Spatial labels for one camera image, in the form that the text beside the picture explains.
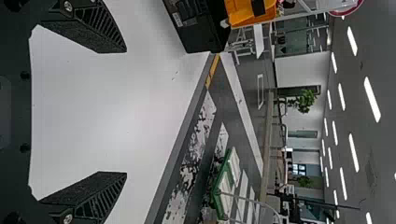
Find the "potted plant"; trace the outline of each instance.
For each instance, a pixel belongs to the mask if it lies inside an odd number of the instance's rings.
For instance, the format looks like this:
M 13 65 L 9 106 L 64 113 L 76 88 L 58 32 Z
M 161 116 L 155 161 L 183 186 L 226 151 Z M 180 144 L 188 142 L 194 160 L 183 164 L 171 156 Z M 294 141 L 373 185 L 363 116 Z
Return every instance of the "potted plant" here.
M 301 96 L 295 96 L 294 99 L 289 99 L 283 101 L 278 101 L 277 103 L 284 104 L 287 107 L 296 108 L 303 114 L 309 112 L 311 105 L 314 104 L 315 100 L 318 98 L 311 90 L 302 90 L 303 94 Z
M 312 188 L 312 185 L 314 184 L 314 181 L 306 175 L 299 176 L 297 178 L 297 182 L 300 185 L 300 187 L 307 189 Z

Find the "window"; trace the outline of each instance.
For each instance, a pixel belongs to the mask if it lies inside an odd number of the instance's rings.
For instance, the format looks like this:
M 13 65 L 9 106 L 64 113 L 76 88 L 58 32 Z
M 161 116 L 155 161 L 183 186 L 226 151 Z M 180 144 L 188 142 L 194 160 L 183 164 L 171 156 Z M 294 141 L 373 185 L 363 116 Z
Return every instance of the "window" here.
M 306 175 L 306 165 L 304 164 L 293 164 L 294 175 Z
M 288 131 L 288 137 L 318 138 L 318 131 L 305 131 L 305 130 Z

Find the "black screw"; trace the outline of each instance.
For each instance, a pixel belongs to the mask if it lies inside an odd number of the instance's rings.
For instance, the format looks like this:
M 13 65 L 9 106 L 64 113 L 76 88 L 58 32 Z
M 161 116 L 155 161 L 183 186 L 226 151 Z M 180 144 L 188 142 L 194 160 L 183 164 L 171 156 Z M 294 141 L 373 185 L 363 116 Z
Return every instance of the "black screw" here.
M 30 79 L 30 73 L 23 71 L 21 72 L 21 79 L 22 80 L 29 80 Z
M 21 153 L 27 153 L 30 152 L 30 145 L 29 144 L 23 144 L 20 146 L 20 152 Z
M 26 224 L 26 222 L 21 218 L 20 214 L 12 212 L 6 216 L 3 224 Z

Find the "wall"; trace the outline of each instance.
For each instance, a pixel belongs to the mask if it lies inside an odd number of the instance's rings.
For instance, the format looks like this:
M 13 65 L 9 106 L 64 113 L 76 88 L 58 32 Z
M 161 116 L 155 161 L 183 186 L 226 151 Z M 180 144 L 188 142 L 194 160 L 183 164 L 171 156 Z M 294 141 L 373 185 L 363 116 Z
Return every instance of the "wall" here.
M 320 171 L 320 165 L 307 164 L 306 165 L 306 175 L 322 176 L 321 171 Z
M 323 189 L 306 189 L 306 188 L 296 187 L 295 192 L 299 197 L 324 199 Z
M 317 152 L 295 151 L 293 152 L 292 155 L 293 155 L 293 163 L 319 165 L 319 154 Z
M 320 52 L 276 59 L 276 78 L 278 87 L 320 85 L 321 95 L 308 114 L 289 108 L 283 118 L 290 131 L 318 131 L 317 139 L 289 138 L 288 147 L 320 149 L 323 128 L 323 113 L 326 103 L 327 80 L 329 75 L 330 52 Z M 318 164 L 318 153 L 293 153 L 295 163 Z

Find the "gray wall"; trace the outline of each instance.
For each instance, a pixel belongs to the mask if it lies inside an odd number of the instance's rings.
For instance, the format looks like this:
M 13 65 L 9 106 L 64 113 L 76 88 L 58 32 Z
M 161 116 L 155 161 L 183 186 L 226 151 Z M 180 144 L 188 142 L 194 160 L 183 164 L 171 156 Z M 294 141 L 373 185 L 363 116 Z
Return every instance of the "gray wall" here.
M 296 187 L 295 192 L 299 197 L 324 199 L 323 189 L 306 189 L 306 188 Z
M 320 171 L 320 165 L 307 164 L 306 165 L 306 175 L 322 176 L 321 171 Z

